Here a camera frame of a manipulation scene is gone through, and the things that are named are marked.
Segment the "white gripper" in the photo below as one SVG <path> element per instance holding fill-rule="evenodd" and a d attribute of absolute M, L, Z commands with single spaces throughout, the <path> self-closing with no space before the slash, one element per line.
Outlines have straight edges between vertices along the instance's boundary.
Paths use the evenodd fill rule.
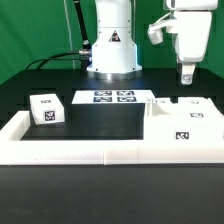
<path fill-rule="evenodd" d="M 196 62 L 206 53 L 212 11 L 218 0 L 164 0 L 164 8 L 171 12 L 167 33 L 173 35 L 174 49 L 181 64 L 181 83 L 191 85 Z"/>

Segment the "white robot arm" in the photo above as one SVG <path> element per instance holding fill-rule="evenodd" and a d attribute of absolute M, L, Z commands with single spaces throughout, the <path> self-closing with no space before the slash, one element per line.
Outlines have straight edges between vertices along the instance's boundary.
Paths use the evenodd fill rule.
<path fill-rule="evenodd" d="M 90 77 L 105 80 L 129 79 L 138 75 L 137 45 L 131 37 L 130 0 L 95 0 L 97 40 L 92 46 Z M 148 27 L 152 44 L 163 42 L 165 32 L 172 35 L 180 81 L 190 85 L 196 64 L 204 59 L 218 0 L 164 0 L 167 14 Z"/>

